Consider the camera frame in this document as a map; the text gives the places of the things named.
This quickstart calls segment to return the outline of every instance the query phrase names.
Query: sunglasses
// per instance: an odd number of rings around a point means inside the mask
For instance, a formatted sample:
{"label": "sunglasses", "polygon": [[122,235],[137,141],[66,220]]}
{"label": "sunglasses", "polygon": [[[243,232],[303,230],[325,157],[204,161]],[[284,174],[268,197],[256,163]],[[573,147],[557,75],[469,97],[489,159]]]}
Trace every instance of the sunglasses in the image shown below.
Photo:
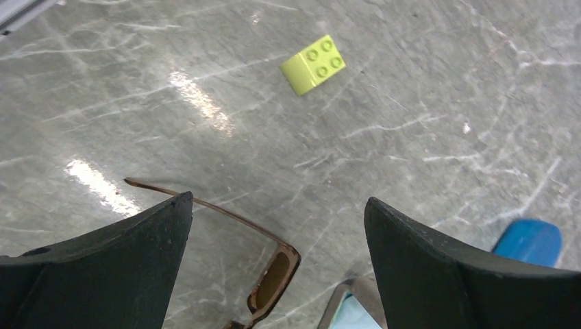
{"label": "sunglasses", "polygon": [[[166,188],[139,182],[133,178],[125,178],[124,180],[131,186],[145,188],[169,195],[179,194],[178,192]],[[276,303],[278,303],[278,300],[288,287],[288,284],[291,283],[290,281],[293,279],[293,276],[299,267],[301,255],[292,245],[288,244],[276,234],[256,225],[252,221],[220,206],[211,204],[210,202],[197,198],[193,198],[193,201],[196,204],[217,211],[252,228],[262,235],[276,241],[278,244],[266,269],[262,271],[256,286],[252,289],[252,292],[247,298],[246,305],[248,305],[248,309],[252,314],[249,322],[247,324],[241,324],[240,322],[232,320],[224,327],[224,329],[252,329],[259,321],[266,318],[272,312]]]}

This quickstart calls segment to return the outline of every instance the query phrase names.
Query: green toy block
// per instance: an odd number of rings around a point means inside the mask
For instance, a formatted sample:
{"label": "green toy block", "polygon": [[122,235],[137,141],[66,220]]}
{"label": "green toy block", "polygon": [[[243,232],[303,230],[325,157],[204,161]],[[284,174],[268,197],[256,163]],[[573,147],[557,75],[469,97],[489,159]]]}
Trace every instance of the green toy block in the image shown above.
{"label": "green toy block", "polygon": [[329,35],[326,35],[282,63],[280,69],[295,93],[304,95],[345,67]]}

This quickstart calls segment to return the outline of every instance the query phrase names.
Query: glasses frame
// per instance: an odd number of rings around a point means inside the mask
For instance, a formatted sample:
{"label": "glasses frame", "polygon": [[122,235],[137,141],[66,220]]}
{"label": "glasses frame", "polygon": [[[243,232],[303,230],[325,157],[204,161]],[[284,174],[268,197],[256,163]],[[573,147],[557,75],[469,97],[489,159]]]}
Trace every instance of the glasses frame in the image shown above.
{"label": "glasses frame", "polygon": [[[134,178],[125,178],[124,181],[131,186],[145,188],[147,190],[157,191],[172,196],[179,194],[176,191],[144,183]],[[236,213],[231,212],[228,209],[224,209],[220,206],[204,201],[202,199],[198,199],[196,197],[193,198],[193,201],[196,204],[217,211],[227,217],[236,220],[239,223],[242,223],[252,228],[253,230],[261,233],[262,235],[265,235],[266,237],[274,240],[278,244],[277,249],[271,256],[264,271],[262,271],[260,277],[256,281],[254,289],[252,289],[252,292],[250,293],[250,295],[248,295],[246,305],[248,306],[248,309],[252,314],[248,324],[243,325],[237,321],[231,320],[230,323],[227,324],[226,327],[224,327],[224,329],[252,329],[259,321],[262,321],[264,318],[269,316],[269,314],[272,312],[272,310],[282,297],[282,294],[285,292],[286,288],[291,283],[291,280],[293,279],[293,276],[295,275],[295,272],[297,271],[301,263],[301,255],[291,244],[287,243],[285,240],[280,238],[278,235],[272,233],[271,231],[267,230],[266,228],[263,228],[255,224],[249,219],[237,215]],[[278,259],[278,257],[280,257],[281,254],[285,255],[289,261],[288,269],[286,270],[286,273],[284,274],[283,278],[280,280],[280,284],[278,285],[278,287],[274,290],[274,292],[272,292],[272,295],[268,299],[268,301],[264,305],[259,306],[258,299],[259,294],[261,292],[260,287],[263,283],[263,280],[267,277],[269,271],[272,270],[272,266],[274,265],[275,261]]]}

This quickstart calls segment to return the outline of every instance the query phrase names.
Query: yellow-green building block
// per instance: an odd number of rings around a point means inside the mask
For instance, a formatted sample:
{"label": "yellow-green building block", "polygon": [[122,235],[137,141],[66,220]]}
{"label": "yellow-green building block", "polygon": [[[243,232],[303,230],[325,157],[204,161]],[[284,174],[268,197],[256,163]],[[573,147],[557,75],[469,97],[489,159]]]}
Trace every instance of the yellow-green building block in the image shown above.
{"label": "yellow-green building block", "polygon": [[326,35],[284,62],[280,68],[297,95],[322,84],[345,67],[345,62]]}

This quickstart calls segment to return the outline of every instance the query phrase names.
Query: brown eyeglass lens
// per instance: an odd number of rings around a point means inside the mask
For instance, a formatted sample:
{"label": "brown eyeglass lens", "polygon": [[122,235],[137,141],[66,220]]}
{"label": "brown eyeglass lens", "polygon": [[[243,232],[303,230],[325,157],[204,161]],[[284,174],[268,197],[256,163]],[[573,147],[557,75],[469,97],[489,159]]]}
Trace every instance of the brown eyeglass lens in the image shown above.
{"label": "brown eyeglass lens", "polygon": [[260,286],[256,291],[256,308],[264,308],[281,287],[284,276],[288,273],[291,261],[285,253],[279,252],[268,272],[262,277]]}

